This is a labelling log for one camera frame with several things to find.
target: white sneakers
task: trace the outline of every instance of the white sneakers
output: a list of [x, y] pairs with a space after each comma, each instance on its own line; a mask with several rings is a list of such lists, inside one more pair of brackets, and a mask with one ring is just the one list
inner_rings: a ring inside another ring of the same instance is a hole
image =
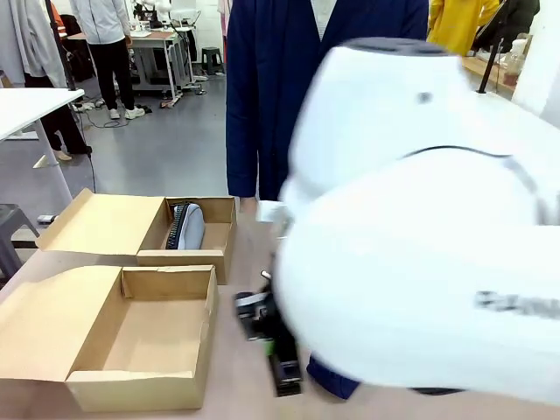
[[108, 116], [111, 120], [118, 120], [121, 118], [119, 111], [117, 109], [110, 109], [108, 111]]
[[134, 120], [135, 118], [138, 118], [139, 116], [143, 116], [145, 114], [146, 113], [142, 108], [135, 107], [134, 109], [127, 109], [124, 112], [124, 117], [127, 120]]
[[61, 161], [67, 162], [68, 160], [72, 160], [72, 157], [68, 156], [64, 151], [62, 150], [53, 150], [52, 151], [54, 153], [54, 156]]

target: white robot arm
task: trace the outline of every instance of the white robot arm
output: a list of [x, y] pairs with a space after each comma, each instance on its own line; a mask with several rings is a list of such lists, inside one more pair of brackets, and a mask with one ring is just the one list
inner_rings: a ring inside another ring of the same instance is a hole
[[[350, 57], [381, 77], [349, 102]], [[469, 98], [458, 59], [423, 43], [331, 53], [292, 143], [275, 298], [356, 380], [560, 403], [556, 195], [469, 137], [489, 123]]]

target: box lid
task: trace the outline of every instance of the box lid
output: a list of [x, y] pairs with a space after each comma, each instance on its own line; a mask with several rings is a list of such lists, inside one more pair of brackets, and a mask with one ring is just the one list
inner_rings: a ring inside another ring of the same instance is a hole
[[93, 194], [84, 189], [36, 240], [48, 251], [135, 256], [164, 197]]
[[15, 289], [0, 305], [0, 378], [63, 382], [120, 274], [80, 267]]

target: gray floor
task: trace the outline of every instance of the gray floor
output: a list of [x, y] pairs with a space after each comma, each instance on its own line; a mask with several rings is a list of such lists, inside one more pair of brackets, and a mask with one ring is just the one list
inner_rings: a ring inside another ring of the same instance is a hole
[[[97, 95], [96, 80], [82, 84]], [[98, 193], [135, 195], [227, 195], [225, 151], [225, 79], [204, 84], [207, 94], [186, 94], [171, 109], [159, 108], [155, 97], [137, 98], [153, 113], [118, 129], [98, 129], [83, 115], [86, 141], [94, 148]], [[91, 111], [103, 125], [107, 111]], [[49, 169], [32, 169], [42, 155], [38, 142], [0, 143], [0, 203], [20, 205], [35, 221], [39, 214], [56, 214], [62, 205]], [[86, 157], [63, 164], [73, 195], [92, 188]]]

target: person's leg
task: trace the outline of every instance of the person's leg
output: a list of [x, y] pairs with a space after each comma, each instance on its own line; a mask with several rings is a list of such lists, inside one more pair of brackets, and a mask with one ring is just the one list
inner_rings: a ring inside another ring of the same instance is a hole
[[121, 91], [122, 105], [128, 110], [134, 109], [134, 93], [130, 78], [129, 50], [124, 39], [111, 45], [116, 83]]
[[[24, 74], [25, 77], [25, 87], [26, 88], [52, 88], [53, 84], [48, 77], [33, 77], [28, 73]], [[45, 129], [46, 138], [49, 139], [49, 144], [54, 151], [60, 151], [62, 149], [62, 142], [60, 138], [55, 134], [58, 130], [57, 128], [57, 118], [56, 110], [45, 115], [41, 118], [41, 123]]]
[[76, 121], [72, 116], [72, 112], [68, 106], [58, 108], [56, 111], [56, 118], [58, 129], [68, 153], [73, 155], [87, 155], [89, 152], [83, 137], [81, 136], [80, 130], [76, 125]]
[[115, 86], [113, 85], [113, 60], [116, 58], [111, 53], [111, 45], [89, 44], [89, 51], [97, 69], [97, 81], [101, 90], [101, 96], [108, 109], [116, 109], [116, 94]]

